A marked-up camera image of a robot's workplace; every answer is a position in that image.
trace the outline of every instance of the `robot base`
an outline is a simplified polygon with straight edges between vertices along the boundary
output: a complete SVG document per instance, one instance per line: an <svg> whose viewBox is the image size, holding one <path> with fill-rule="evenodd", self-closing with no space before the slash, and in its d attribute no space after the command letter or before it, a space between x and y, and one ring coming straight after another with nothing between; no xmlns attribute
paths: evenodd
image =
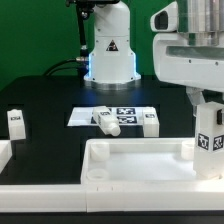
<svg viewBox="0 0 224 224"><path fill-rule="evenodd" d="M133 87L139 87L141 84L141 76L136 75L135 79L133 79L130 82L124 82L124 83L99 83L94 80L90 80L88 78L88 75L84 77L84 83L85 86L91 87L94 89L100 89L100 90L125 90Z"/></svg>

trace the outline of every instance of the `rectangular white block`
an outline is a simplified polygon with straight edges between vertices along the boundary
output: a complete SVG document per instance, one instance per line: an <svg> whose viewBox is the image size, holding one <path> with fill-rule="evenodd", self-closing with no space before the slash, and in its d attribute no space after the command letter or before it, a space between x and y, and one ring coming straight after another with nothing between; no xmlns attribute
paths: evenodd
<svg viewBox="0 0 224 224"><path fill-rule="evenodd" d="M154 107L142 110L144 137L159 137L159 119Z"/></svg>
<svg viewBox="0 0 224 224"><path fill-rule="evenodd" d="M11 110L7 114L10 140L25 139L26 132L22 111Z"/></svg>
<svg viewBox="0 0 224 224"><path fill-rule="evenodd" d="M12 156L12 148L10 141L0 141L0 173Z"/></svg>

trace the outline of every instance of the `black table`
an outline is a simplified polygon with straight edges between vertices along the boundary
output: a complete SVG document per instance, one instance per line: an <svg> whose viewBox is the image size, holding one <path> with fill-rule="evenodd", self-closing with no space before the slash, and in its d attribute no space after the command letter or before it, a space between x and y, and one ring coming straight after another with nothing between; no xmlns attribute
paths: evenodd
<svg viewBox="0 0 224 224"><path fill-rule="evenodd" d="M209 92L206 98L220 100ZM105 136L98 127L67 127L73 107L156 108L160 137L193 137L195 120L184 87L142 77L141 86L118 92L86 88L75 76L22 77L0 92L0 138L8 139L7 111L23 111L27 139L13 143L0 185L78 184L85 143ZM143 138L142 126L121 127L118 138ZM222 212L1 214L0 223L196 223L222 219Z"/></svg>

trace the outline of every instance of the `black cable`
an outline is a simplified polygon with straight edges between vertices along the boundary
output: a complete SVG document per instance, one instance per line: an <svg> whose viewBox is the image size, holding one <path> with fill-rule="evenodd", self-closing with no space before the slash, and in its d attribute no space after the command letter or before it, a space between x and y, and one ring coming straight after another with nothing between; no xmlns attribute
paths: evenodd
<svg viewBox="0 0 224 224"><path fill-rule="evenodd" d="M61 71L61 70L67 70L67 69L78 69L79 67L64 67L64 68L57 68L53 71L49 72L47 76L51 76L53 73Z"/></svg>
<svg viewBox="0 0 224 224"><path fill-rule="evenodd" d="M64 60L64 61L61 61L61 62L58 62L57 64L55 65L52 65L50 68L48 68L44 73L43 73L43 76L48 76L48 73L50 73L52 70L54 70L55 68L61 66L61 65L64 65L64 64L68 64L68 63L71 63L71 62L77 62L76 59L68 59L68 60Z"/></svg>

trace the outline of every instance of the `green background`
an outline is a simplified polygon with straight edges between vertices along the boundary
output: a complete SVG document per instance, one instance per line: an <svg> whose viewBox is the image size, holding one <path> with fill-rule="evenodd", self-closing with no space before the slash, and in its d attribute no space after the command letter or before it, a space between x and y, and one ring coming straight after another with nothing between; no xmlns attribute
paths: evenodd
<svg viewBox="0 0 224 224"><path fill-rule="evenodd" d="M131 47L137 71L154 75L150 17L171 0L125 0L131 11ZM85 22L93 49L93 16ZM17 77L42 75L51 65L79 55L75 6L65 0L0 1L0 89ZM65 75L76 71L65 70Z"/></svg>

